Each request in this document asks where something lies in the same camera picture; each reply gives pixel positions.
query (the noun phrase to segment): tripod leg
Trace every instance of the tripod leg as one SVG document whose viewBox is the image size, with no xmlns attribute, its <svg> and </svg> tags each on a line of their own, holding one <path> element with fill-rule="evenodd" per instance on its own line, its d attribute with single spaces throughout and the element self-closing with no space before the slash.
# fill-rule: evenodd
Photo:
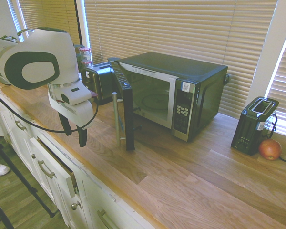
<svg viewBox="0 0 286 229">
<path fill-rule="evenodd" d="M 47 211 L 49 216 L 53 218 L 55 214 L 58 212 L 51 212 L 51 210 L 46 206 L 46 204 L 42 201 L 42 199 L 37 194 L 37 189 L 32 187 L 29 182 L 26 180 L 26 178 L 21 174 L 21 172 L 17 169 L 17 167 L 12 163 L 12 161 L 9 159 L 8 156 L 4 153 L 3 145 L 0 143 L 0 156 L 2 159 L 8 164 L 10 169 L 16 174 L 16 176 L 20 179 L 20 181 L 25 185 L 25 187 L 29 190 L 29 192 L 38 200 L 38 202 L 42 205 L 42 207 Z"/>
<path fill-rule="evenodd" d="M 7 229 L 15 229 L 12 225 L 12 223 L 10 222 L 9 218 L 7 218 L 7 216 L 5 215 L 5 213 L 3 212 L 2 208 L 0 207 L 0 219 L 2 220 L 2 223 L 5 225 L 5 227 Z"/>
</svg>

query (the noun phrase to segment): open microwave door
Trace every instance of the open microwave door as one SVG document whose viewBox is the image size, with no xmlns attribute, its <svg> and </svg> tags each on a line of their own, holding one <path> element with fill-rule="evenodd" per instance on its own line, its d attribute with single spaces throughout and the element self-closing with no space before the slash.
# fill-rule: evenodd
<svg viewBox="0 0 286 229">
<path fill-rule="evenodd" d="M 126 150 L 134 150 L 133 90 L 117 62 L 110 62 L 114 78 L 113 104 L 117 143 L 126 140 Z"/>
</svg>

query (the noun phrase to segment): wooden floor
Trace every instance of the wooden floor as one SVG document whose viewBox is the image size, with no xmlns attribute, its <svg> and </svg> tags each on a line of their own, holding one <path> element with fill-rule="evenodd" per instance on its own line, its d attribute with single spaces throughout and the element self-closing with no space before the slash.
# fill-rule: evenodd
<svg viewBox="0 0 286 229">
<path fill-rule="evenodd" d="M 0 143 L 3 144 L 3 151 L 9 156 L 18 170 L 24 175 L 28 182 L 38 190 L 38 195 L 45 204 L 52 212 L 56 211 L 56 206 L 28 171 L 12 147 L 5 142 L 3 137 L 0 137 Z M 6 164 L 1 157 L 0 164 Z M 49 217 L 48 213 L 12 171 L 4 176 L 0 176 L 0 206 L 16 229 L 68 228 L 60 212 L 53 218 Z M 4 228 L 5 226 L 1 222 L 0 229 Z"/>
</svg>

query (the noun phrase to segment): wall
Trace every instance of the wall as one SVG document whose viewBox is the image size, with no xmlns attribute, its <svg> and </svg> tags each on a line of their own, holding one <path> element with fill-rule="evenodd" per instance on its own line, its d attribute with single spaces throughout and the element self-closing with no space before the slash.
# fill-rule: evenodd
<svg viewBox="0 0 286 229">
<path fill-rule="evenodd" d="M 7 0 L 0 0 L 0 37 L 4 35 L 18 38 Z"/>
</svg>

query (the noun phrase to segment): microwave control panel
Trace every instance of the microwave control panel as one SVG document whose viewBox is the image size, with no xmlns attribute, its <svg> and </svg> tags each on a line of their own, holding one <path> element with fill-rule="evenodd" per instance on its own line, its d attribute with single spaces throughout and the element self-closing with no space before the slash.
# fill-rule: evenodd
<svg viewBox="0 0 286 229">
<path fill-rule="evenodd" d="M 177 89 L 174 129 L 187 134 L 193 93 Z"/>
</svg>

